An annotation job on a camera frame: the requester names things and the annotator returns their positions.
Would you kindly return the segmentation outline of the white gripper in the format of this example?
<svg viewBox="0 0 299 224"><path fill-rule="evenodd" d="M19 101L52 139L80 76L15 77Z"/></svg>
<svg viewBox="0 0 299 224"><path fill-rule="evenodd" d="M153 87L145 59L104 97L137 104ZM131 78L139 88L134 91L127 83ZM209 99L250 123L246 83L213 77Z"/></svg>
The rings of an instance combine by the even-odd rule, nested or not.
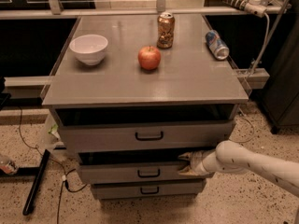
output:
<svg viewBox="0 0 299 224"><path fill-rule="evenodd" d="M178 155L178 159L190 162L190 166L186 166L178 171L180 175L199 176L216 172L214 151L185 152Z"/></svg>

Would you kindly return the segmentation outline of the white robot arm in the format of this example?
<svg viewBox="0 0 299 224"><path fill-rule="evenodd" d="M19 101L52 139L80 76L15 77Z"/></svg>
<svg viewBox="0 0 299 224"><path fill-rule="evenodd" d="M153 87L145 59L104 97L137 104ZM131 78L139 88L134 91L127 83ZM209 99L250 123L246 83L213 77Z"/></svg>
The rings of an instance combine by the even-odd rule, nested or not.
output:
<svg viewBox="0 0 299 224"><path fill-rule="evenodd" d="M243 174L251 171L299 197L298 162L259 154L231 140L222 141L208 151L185 152L178 159L188 163L178 171L179 175Z"/></svg>

